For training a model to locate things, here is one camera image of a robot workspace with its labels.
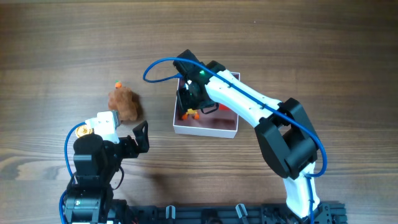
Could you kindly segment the white box with pink interior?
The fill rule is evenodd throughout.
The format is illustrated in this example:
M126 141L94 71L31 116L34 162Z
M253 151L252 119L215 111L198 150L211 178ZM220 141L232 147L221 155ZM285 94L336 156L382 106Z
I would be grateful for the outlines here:
M232 110L214 111L210 114L203 114L198 111L200 119L182 120L179 115L179 107L175 100L173 127L176 134L189 134L196 136L208 136L218 138L234 138L238 131L239 116Z

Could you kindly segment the red toy truck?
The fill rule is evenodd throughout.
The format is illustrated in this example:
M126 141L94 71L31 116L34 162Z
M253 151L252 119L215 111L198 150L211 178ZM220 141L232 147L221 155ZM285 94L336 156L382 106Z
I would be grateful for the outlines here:
M229 110L229 108L228 108L227 106L222 105L222 104L219 104L219 109L220 109L220 110L225 110L225 111L228 111L228 110Z

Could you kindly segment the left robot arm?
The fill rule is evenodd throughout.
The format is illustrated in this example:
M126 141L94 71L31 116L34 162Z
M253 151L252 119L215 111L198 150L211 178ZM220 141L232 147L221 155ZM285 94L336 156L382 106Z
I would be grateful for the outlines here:
M123 159L137 158L149 150L148 123L143 121L132 136L118 137L117 111L99 112L84 124L93 132L73 144L76 171L60 197L62 223L136 223L125 200L114 199L113 176L122 172Z

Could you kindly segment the orange duck toy blue cap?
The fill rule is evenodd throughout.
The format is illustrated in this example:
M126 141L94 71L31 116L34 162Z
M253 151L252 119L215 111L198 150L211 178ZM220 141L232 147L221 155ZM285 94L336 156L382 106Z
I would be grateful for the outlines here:
M193 109L188 109L186 112L184 112L184 114L181 116L181 119L186 120L189 116L193 117L193 119L200 119L198 111Z

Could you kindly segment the yellow round lemon slice toy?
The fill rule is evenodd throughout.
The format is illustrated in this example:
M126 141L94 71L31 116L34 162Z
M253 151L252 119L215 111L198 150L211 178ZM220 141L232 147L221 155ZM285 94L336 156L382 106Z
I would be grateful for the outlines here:
M77 138L80 138L82 136L86 136L89 134L93 133L93 129L91 129L87 124L82 124L79 127L76 128L75 130L75 135Z

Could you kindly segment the brown plush toy with carrot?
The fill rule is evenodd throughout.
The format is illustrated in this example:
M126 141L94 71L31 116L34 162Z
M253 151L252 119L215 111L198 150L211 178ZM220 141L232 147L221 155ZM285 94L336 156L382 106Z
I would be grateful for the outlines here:
M119 81L108 94L108 109L116 110L121 121L135 121L139 118L139 95Z

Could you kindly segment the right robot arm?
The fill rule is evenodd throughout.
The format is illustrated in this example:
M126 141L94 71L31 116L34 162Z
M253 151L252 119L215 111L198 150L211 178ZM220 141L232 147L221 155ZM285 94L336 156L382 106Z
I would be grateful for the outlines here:
M254 128L265 162L283 179L288 208L299 218L314 219L320 203L312 179L318 137L302 105L293 98L281 102L262 95L222 64L204 64L190 50L173 65L185 84L177 91L181 119L190 110L209 114L220 106L242 117Z

